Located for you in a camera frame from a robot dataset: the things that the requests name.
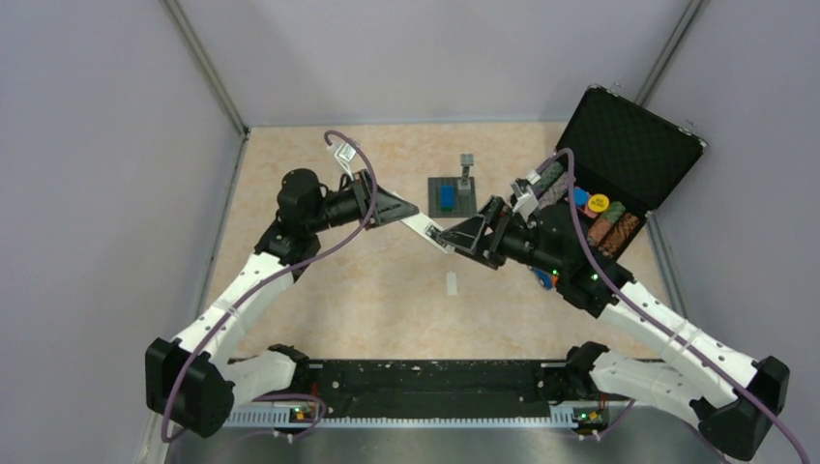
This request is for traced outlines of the white remote battery cover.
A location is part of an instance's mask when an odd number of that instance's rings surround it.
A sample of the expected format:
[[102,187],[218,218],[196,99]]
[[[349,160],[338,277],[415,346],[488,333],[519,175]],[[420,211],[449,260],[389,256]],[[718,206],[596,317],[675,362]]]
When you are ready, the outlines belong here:
[[450,297],[458,295],[457,275],[455,272],[446,273],[446,292]]

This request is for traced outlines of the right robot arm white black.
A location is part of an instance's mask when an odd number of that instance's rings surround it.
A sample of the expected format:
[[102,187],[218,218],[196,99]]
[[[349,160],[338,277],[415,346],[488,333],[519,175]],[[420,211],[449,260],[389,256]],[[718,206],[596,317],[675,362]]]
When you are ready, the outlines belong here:
[[592,250],[573,205],[560,202],[520,217],[492,197],[474,216],[437,236],[457,253],[497,269],[515,261],[557,274],[565,301],[617,327],[658,357],[640,362],[593,342],[567,372],[580,398],[626,396],[693,425],[706,441],[738,460],[752,459],[779,425],[790,380],[776,357],[753,358],[703,332],[655,297],[615,260]]

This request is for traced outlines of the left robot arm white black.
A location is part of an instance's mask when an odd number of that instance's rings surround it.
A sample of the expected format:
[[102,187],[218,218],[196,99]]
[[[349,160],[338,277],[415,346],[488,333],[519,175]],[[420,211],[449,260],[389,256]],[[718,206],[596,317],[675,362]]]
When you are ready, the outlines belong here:
[[273,301],[308,266],[340,249],[322,249],[319,233],[348,223],[356,232],[416,215],[418,207],[378,186],[365,170],[345,177],[339,190],[311,170],[289,171],[281,181],[274,221],[262,234],[238,275],[187,328],[172,339],[155,339],[145,353],[146,403],[200,437],[219,431],[235,407],[269,393],[298,399],[309,388],[302,354],[272,347],[236,360],[239,343]]

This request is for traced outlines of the white remote control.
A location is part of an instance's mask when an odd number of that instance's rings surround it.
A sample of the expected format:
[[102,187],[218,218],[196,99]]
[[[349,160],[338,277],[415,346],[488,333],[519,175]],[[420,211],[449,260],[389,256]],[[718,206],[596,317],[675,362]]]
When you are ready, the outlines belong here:
[[454,252],[454,248],[452,246],[443,245],[438,240],[438,236],[443,231],[443,228],[426,214],[417,213],[411,217],[403,218],[400,222],[417,233],[420,237],[442,253],[451,254]]

